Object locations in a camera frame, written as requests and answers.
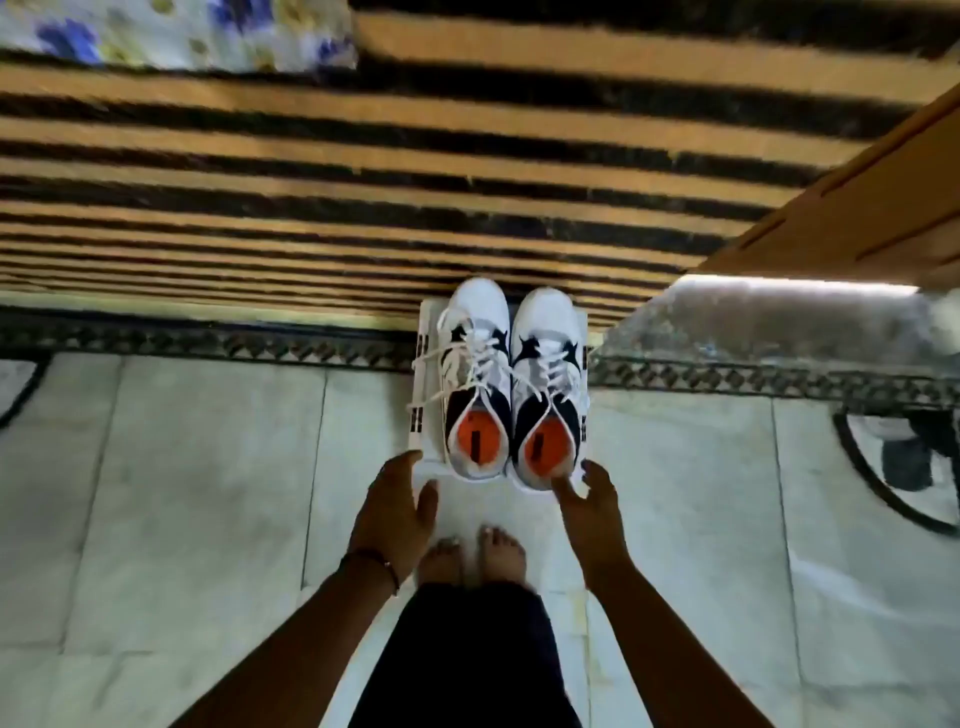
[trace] pair of shoes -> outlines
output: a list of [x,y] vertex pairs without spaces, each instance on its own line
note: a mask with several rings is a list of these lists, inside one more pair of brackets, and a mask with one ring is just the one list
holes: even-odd
[[514,483],[549,491],[583,459],[589,399],[583,332],[573,302],[538,288],[511,326],[500,286],[469,279],[437,323],[447,462],[461,478],[504,473]]

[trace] person's right arm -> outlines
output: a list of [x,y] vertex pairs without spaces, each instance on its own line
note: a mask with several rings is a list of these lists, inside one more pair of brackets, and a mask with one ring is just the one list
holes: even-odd
[[587,460],[584,472],[586,498],[567,480],[553,489],[584,582],[607,613],[650,720],[656,728],[771,728],[634,566],[607,471]]

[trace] bare foot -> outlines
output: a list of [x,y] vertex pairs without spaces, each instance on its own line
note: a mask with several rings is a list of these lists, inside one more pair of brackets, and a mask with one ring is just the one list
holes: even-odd
[[464,551],[457,539],[440,539],[420,559],[417,586],[464,583]]
[[530,589],[527,584],[527,552],[519,541],[499,527],[480,529],[480,581],[509,581]]

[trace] orange insole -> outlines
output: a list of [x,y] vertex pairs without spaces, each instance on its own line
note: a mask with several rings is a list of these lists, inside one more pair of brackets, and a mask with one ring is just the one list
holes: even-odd
[[477,465],[487,465],[500,452],[500,428],[490,412],[471,410],[457,427],[457,445]]
[[540,423],[527,440],[523,456],[530,470],[539,477],[547,477],[565,461],[569,452],[570,442],[564,424],[556,415],[551,415]]

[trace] decorative border tile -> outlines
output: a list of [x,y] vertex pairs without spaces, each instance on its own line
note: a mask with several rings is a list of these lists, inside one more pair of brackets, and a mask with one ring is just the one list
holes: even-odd
[[[11,349],[187,356],[411,371],[413,331],[243,325],[0,307]],[[960,379],[621,358],[590,361],[594,387],[843,402],[851,411],[960,406]]]

